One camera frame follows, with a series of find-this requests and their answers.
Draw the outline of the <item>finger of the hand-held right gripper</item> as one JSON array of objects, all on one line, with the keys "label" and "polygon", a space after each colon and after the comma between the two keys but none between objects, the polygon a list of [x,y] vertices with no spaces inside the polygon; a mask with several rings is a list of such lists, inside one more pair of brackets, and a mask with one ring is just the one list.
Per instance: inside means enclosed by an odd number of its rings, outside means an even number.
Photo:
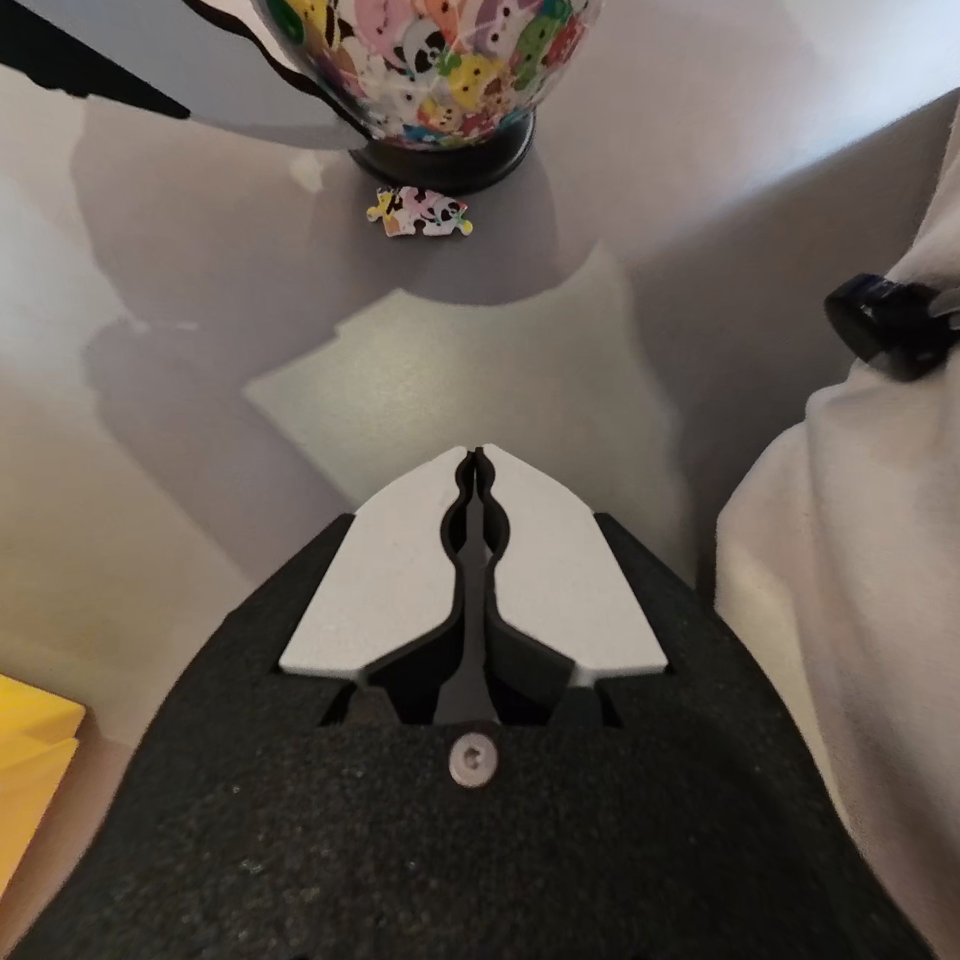
[{"label": "finger of the hand-held right gripper", "polygon": [[360,123],[282,58],[252,2],[20,1],[190,111],[282,145],[349,151]]}]

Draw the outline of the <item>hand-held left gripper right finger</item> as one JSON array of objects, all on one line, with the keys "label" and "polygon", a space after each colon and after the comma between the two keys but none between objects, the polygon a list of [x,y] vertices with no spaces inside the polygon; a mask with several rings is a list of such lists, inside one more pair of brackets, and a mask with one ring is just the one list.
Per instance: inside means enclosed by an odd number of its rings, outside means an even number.
[{"label": "hand-held left gripper right finger", "polygon": [[488,553],[486,687],[504,724],[548,724],[565,702],[604,719],[599,684],[656,676],[667,656],[592,509],[494,445],[477,448]]}]

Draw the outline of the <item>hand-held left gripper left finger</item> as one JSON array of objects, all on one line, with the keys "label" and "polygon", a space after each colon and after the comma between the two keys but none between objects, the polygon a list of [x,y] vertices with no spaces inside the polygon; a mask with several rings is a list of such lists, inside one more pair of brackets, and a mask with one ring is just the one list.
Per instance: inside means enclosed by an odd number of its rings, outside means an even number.
[{"label": "hand-held left gripper left finger", "polygon": [[402,724],[432,724],[465,647],[459,558],[474,452],[455,446],[383,487],[344,536],[278,660],[291,676],[380,690]]}]

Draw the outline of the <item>colourful puzzle ball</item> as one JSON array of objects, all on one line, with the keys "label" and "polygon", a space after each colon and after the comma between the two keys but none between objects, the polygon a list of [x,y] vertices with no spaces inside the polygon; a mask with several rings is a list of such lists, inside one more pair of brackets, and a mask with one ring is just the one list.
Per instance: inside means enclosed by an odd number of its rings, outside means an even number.
[{"label": "colourful puzzle ball", "polygon": [[529,119],[567,71],[599,1],[268,1],[258,13],[372,140],[474,146]]}]

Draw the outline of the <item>panda print jigsaw piece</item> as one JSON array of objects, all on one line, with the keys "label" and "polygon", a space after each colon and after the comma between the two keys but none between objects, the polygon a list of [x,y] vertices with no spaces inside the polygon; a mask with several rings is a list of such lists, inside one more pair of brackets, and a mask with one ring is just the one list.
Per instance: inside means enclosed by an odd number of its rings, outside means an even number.
[{"label": "panda print jigsaw piece", "polygon": [[376,204],[366,210],[366,220],[380,223],[390,237],[469,236],[474,231],[467,205],[437,191],[415,186],[377,189]]}]

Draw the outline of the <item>black ball stand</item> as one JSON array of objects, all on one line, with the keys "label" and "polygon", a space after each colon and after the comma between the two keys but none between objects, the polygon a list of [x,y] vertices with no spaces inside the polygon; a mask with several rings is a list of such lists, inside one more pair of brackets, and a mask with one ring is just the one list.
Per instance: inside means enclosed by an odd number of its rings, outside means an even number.
[{"label": "black ball stand", "polygon": [[348,155],[379,186],[467,196],[503,182],[521,166],[533,144],[536,121],[534,111],[525,111],[490,138],[463,147],[412,150],[369,141]]}]

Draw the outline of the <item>yellow box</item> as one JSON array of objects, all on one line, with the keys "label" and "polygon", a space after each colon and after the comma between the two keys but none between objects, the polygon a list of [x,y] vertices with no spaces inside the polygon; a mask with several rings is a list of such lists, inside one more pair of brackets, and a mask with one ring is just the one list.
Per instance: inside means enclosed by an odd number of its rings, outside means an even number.
[{"label": "yellow box", "polygon": [[87,708],[1,677],[1,892],[5,893],[71,764]]}]

